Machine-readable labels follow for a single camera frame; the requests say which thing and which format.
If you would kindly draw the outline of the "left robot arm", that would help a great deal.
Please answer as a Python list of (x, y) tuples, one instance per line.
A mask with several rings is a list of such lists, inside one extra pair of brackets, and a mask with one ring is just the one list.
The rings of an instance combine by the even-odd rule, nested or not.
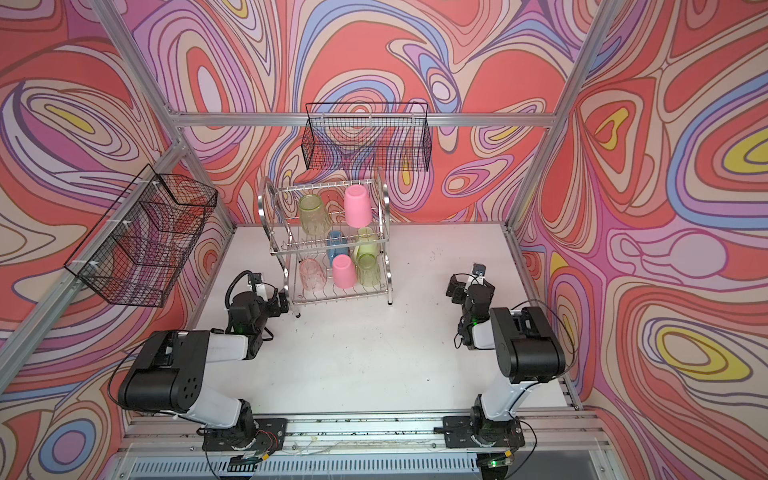
[(225, 298), (224, 330), (166, 330), (153, 333), (118, 388), (117, 403), (128, 411), (162, 413), (200, 425), (207, 441), (245, 449), (259, 427), (246, 400), (228, 397), (205, 384), (214, 363), (255, 359), (269, 334), (267, 321), (288, 311), (281, 290), (266, 299), (255, 291)]

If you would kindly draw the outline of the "blue ceramic mug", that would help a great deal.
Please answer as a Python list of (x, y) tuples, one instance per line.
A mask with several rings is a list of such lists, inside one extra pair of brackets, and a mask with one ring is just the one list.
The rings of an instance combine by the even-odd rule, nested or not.
[(340, 230), (331, 230), (326, 238), (326, 255), (330, 263), (339, 255), (348, 255), (349, 247), (344, 234)]

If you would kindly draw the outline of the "clear pink glass cup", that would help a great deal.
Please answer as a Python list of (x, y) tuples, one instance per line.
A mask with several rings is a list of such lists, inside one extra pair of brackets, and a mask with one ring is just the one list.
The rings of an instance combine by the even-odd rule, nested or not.
[(326, 268), (314, 258), (305, 258), (299, 262), (299, 275), (304, 292), (315, 293), (325, 289)]

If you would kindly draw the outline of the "pink plastic cup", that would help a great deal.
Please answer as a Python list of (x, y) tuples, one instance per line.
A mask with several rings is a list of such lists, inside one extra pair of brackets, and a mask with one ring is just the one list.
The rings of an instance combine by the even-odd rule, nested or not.
[(371, 199), (365, 186), (354, 184), (344, 192), (346, 223), (353, 228), (367, 227), (372, 222)]
[(356, 266), (349, 255), (336, 255), (332, 261), (331, 268), (335, 287), (347, 290), (352, 289), (356, 285)]

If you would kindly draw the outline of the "light green ceramic mug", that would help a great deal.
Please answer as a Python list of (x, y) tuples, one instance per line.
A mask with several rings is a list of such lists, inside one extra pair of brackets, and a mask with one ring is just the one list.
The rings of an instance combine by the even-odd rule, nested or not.
[(354, 258), (357, 259), (363, 255), (372, 255), (377, 257), (380, 253), (380, 247), (377, 243), (378, 234), (372, 227), (362, 227), (357, 232), (357, 245), (354, 248)]

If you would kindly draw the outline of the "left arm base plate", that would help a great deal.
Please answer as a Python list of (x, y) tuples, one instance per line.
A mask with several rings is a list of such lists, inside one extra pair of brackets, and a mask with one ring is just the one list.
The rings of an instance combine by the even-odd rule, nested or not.
[(283, 448), (287, 426), (287, 418), (257, 418), (228, 429), (200, 427), (197, 434), (206, 452), (274, 453)]

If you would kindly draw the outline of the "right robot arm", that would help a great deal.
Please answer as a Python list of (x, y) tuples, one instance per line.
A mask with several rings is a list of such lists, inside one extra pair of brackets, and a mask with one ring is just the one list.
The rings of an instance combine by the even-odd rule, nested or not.
[(563, 348), (543, 310), (521, 303), (493, 307), (495, 287), (479, 275), (450, 277), (446, 296), (461, 306), (454, 347), (491, 351), (499, 374), (467, 416), (445, 416), (438, 429), (450, 449), (525, 445), (517, 410), (534, 387), (566, 372)]

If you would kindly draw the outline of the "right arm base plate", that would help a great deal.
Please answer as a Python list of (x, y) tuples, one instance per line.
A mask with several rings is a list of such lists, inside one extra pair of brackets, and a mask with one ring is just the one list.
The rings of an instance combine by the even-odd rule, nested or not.
[(502, 422), (470, 416), (444, 416), (433, 432), (442, 435), (445, 446), (458, 448), (502, 448), (516, 451), (526, 445), (518, 420)]

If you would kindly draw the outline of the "green transparent cup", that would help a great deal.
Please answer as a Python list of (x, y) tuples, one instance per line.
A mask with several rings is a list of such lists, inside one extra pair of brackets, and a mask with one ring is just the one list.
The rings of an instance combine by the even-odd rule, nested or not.
[(366, 288), (380, 285), (380, 268), (378, 258), (371, 253), (362, 253), (357, 257), (356, 264), (358, 282)]
[(330, 230), (330, 217), (319, 195), (307, 194), (299, 201), (299, 220), (308, 237), (325, 238)]

